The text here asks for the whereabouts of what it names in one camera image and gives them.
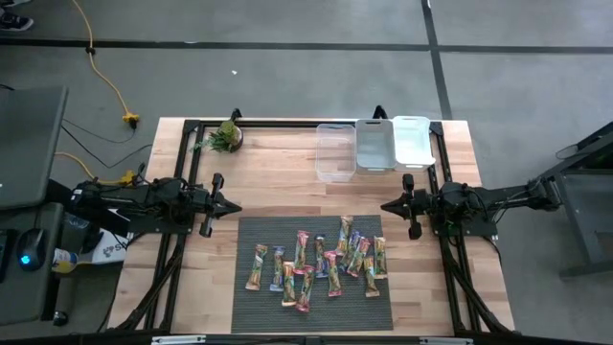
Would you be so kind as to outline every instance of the yellow power cable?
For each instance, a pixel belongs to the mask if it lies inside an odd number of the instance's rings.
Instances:
[[[132,128],[136,128],[136,123],[139,121],[139,116],[129,111],[129,109],[127,108],[127,105],[125,105],[124,97],[122,97],[122,93],[119,91],[117,86],[115,86],[113,82],[109,80],[107,77],[105,77],[104,74],[101,71],[99,71],[98,68],[96,67],[96,63],[94,62],[94,34],[92,33],[92,27],[91,25],[89,25],[89,20],[87,20],[87,15],[85,15],[85,12],[81,8],[77,0],[72,0],[72,1],[73,1],[73,4],[75,4],[75,7],[77,7],[77,10],[79,10],[80,15],[83,18],[83,21],[85,22],[85,26],[87,27],[87,32],[89,34],[89,49],[87,50],[87,55],[89,56],[89,62],[92,66],[92,69],[94,70],[94,72],[96,72],[96,75],[98,75],[98,77],[100,77],[103,81],[105,81],[115,91],[115,94],[117,94],[117,98],[119,98],[119,101],[122,103],[122,106],[124,107],[125,114],[122,117],[124,122],[129,123]]]
[[[72,160],[74,160],[75,162],[79,163],[79,165],[83,168],[83,170],[85,171],[85,173],[87,173],[87,175],[89,176],[89,178],[91,179],[96,179],[96,176],[94,176],[94,174],[92,174],[89,169],[87,168],[87,166],[85,165],[85,163],[83,163],[83,161],[81,161],[80,159],[78,159],[76,156],[68,153],[68,152],[56,152],[56,155],[58,156],[64,156],[64,157],[68,157]],[[133,171],[127,171],[127,173],[122,176],[122,178],[118,179],[118,180],[114,180],[114,181],[105,181],[105,180],[98,180],[98,183],[100,184],[104,184],[104,185],[126,185],[128,183],[132,182],[132,177],[134,177],[136,174]]]

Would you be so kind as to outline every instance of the wooden table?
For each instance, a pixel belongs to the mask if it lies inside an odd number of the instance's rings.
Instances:
[[[148,180],[173,175],[184,120],[160,119],[148,163]],[[481,179],[467,122],[443,122],[443,129],[454,181],[479,186]],[[441,252],[427,218],[420,218],[421,239],[409,241],[409,223],[379,208],[380,204],[400,196],[401,173],[355,175],[350,183],[323,183],[315,172],[314,128],[246,128],[243,131],[244,144],[238,152],[207,150],[202,154],[197,182],[210,188],[213,173],[222,173],[225,177],[222,192],[240,204],[243,211],[216,221],[209,239],[197,233],[188,237],[172,325],[174,333],[227,334],[231,331],[238,218],[381,215],[387,239],[394,330],[363,334],[452,334]],[[188,148],[193,146],[193,137]],[[438,152],[434,141],[433,151]],[[184,176],[188,175],[191,162],[189,150],[186,162]],[[441,172],[439,180],[443,181]],[[415,182],[416,189],[429,188],[425,173],[416,174]],[[151,285],[159,241],[160,235],[146,235],[129,247],[109,327],[124,321]],[[481,238],[467,238],[466,248],[476,290],[500,321],[512,329],[511,309],[495,251]],[[459,299],[463,320],[468,325],[462,292]],[[166,303],[165,290],[160,301],[158,318]]]

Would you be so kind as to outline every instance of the ribbed rubber mat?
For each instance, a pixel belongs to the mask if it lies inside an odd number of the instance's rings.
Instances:
[[[328,278],[315,279],[310,295],[310,313],[282,307],[282,292],[269,290],[273,279],[273,245],[285,246],[284,261],[294,261],[297,233],[310,232],[306,262],[315,265],[313,238],[326,235],[325,248],[338,241],[340,217],[241,218],[238,225],[237,271],[232,309],[232,333],[292,333],[386,331],[394,328],[387,280],[376,280],[379,297],[366,298],[364,271],[358,278],[339,272],[343,295],[328,297]],[[353,229],[362,236],[382,236],[380,216],[354,216]],[[260,291],[245,288],[254,262],[256,244],[268,245],[261,271]],[[373,247],[368,255],[373,255]],[[296,297],[303,276],[295,275]]]

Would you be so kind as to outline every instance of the granola bar wrapper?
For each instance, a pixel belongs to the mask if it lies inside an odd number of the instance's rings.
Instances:
[[[303,289],[300,291],[300,297],[296,304],[296,309],[302,312],[310,311],[310,291],[313,289],[313,283],[315,282],[315,267],[305,266],[305,280],[303,281]]]
[[[369,239],[363,237],[360,238],[360,244],[358,245],[357,250],[353,254],[352,263],[349,264],[347,268],[347,273],[351,274],[353,277],[357,277],[360,274],[360,268],[362,268],[362,262],[366,257],[366,253],[368,253],[368,248],[371,246],[371,242]]]
[[[268,252],[268,247],[263,244],[256,244],[256,259],[253,261],[251,275],[245,286],[246,289],[260,290],[261,267],[264,264],[264,257]]]
[[[315,258],[317,266],[315,266],[316,278],[328,278],[328,261],[324,258],[324,243],[326,235],[315,236]]]
[[[347,272],[347,267],[352,263],[353,254],[357,250],[357,246],[360,243],[360,232],[357,230],[353,230],[351,237],[349,238],[349,246],[347,247],[347,254],[341,258],[338,263],[338,270],[341,272]]]
[[[329,266],[329,290],[328,296],[340,296],[343,294],[341,290],[341,281],[338,279],[338,269],[336,268],[336,251],[327,251],[324,253],[324,258],[328,261]]]
[[[298,232],[298,240],[296,241],[296,259],[294,260],[294,273],[305,274],[305,265],[307,264],[307,241],[309,233],[307,231]]]
[[[375,259],[372,256],[364,258],[364,273],[366,275],[366,297],[378,297],[379,290],[375,285]]]
[[[347,253],[352,226],[353,216],[341,216],[341,229],[338,234],[338,244],[336,244],[336,255],[344,256]]]
[[[387,278],[387,262],[385,260],[385,239],[374,237],[375,246],[375,279]]]
[[[275,249],[275,275],[272,277],[270,284],[271,291],[282,292],[284,290],[284,246],[274,246]]]
[[[284,299],[281,302],[284,307],[296,305],[296,292],[294,292],[294,263],[284,262]]]

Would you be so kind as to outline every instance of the computer mouse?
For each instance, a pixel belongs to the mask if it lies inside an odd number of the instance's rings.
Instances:
[[[41,268],[45,263],[45,231],[32,228],[22,233],[15,248],[21,269],[34,271]]]

